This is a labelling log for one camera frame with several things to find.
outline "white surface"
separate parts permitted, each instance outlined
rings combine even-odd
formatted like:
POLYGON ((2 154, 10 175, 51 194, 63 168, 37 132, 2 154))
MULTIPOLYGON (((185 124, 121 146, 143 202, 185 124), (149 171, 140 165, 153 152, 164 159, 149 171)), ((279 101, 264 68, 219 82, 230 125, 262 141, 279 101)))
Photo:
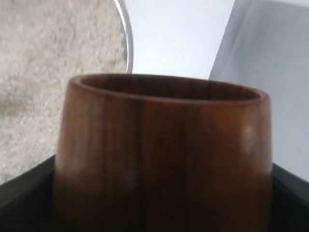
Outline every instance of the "white surface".
POLYGON ((309 8, 255 1, 230 50, 211 79, 270 94, 274 162, 309 181, 309 8))
POLYGON ((208 79, 235 0, 124 0, 133 73, 208 79))

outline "wood grain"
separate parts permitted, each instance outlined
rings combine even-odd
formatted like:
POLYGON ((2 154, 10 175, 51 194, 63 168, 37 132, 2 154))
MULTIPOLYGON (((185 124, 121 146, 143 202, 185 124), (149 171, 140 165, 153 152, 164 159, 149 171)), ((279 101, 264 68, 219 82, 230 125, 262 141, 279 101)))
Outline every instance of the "wood grain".
POLYGON ((190 78, 71 79, 56 155, 63 231, 266 232, 269 96, 190 78))

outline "beige carpet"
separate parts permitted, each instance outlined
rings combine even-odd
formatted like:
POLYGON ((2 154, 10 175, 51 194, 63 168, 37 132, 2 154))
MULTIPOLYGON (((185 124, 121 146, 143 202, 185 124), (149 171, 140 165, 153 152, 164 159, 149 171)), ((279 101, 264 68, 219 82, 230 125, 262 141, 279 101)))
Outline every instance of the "beige carpet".
POLYGON ((125 72, 112 0, 0 0, 0 184, 56 152, 66 84, 125 72))

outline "metal rim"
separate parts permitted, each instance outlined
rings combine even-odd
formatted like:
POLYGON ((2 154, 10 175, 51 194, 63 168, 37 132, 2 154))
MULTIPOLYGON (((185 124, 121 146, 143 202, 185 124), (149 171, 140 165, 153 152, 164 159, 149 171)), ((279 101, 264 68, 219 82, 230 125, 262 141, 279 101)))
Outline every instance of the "metal rim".
POLYGON ((113 0, 119 12, 126 37, 126 72, 133 71, 133 35, 129 14, 123 0, 113 0))

